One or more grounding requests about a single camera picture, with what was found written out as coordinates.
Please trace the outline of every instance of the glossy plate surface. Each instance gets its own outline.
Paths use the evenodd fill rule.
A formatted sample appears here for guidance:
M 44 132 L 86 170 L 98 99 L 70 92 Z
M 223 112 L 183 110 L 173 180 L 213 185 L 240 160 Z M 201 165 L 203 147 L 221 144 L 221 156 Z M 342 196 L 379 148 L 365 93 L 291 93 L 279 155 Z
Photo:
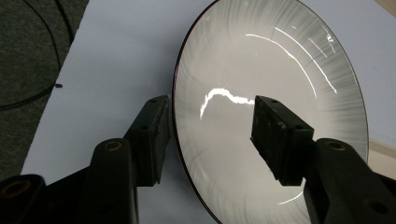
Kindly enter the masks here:
M 295 0 L 219 0 L 186 37 L 174 82 L 181 158 L 222 223 L 307 223 L 303 187 L 278 184 L 249 140 L 255 95 L 279 100 L 366 160 L 367 123 L 349 60 Z

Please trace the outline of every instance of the screw hole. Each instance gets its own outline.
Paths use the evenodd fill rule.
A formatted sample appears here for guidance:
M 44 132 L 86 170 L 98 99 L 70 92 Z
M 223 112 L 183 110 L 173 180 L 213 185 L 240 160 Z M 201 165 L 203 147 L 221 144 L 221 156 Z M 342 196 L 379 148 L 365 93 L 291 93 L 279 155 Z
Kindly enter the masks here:
M 346 147 L 343 144 L 340 144 L 338 142 L 328 141 L 325 142 L 325 144 L 327 145 L 327 147 L 338 151 L 343 151 L 346 149 Z
M 389 213 L 389 209 L 387 208 L 386 205 L 382 204 L 381 202 L 377 202 L 377 201 L 369 201 L 368 202 L 369 207 L 379 213 L 379 214 L 388 214 Z
M 2 196 L 5 198 L 12 198 L 17 195 L 24 193 L 30 188 L 30 181 L 28 180 L 16 180 L 3 188 Z
M 116 151 L 118 149 L 120 149 L 122 147 L 122 143 L 121 142 L 109 142 L 107 144 L 105 144 L 105 150 L 106 151 Z

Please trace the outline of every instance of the white surface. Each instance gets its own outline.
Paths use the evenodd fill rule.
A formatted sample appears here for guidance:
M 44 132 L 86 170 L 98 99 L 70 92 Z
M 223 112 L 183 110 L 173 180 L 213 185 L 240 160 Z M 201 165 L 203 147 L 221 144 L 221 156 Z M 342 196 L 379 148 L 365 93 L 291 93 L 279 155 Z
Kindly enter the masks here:
M 370 155 L 368 165 L 370 168 L 387 177 L 396 179 L 396 147 L 370 139 Z
M 91 0 L 58 79 L 64 87 L 49 99 L 22 173 L 54 182 L 86 167 L 101 141 L 122 137 L 148 98 L 171 92 L 183 38 L 210 2 Z M 346 50 L 361 84 L 370 137 L 396 146 L 396 19 L 372 0 L 303 2 Z M 176 167 L 177 160 L 166 160 L 162 184 L 139 190 L 141 223 L 214 222 Z M 167 182 L 167 176 L 175 178 Z M 156 196 L 164 198 L 154 202 Z M 150 213 L 154 206 L 157 216 Z
M 222 223 L 307 223 L 304 185 L 282 188 L 249 139 L 256 95 L 290 108 L 315 129 L 314 140 L 345 141 L 367 159 L 364 105 L 347 56 L 299 2 L 210 8 L 182 50 L 175 113 L 191 179 Z

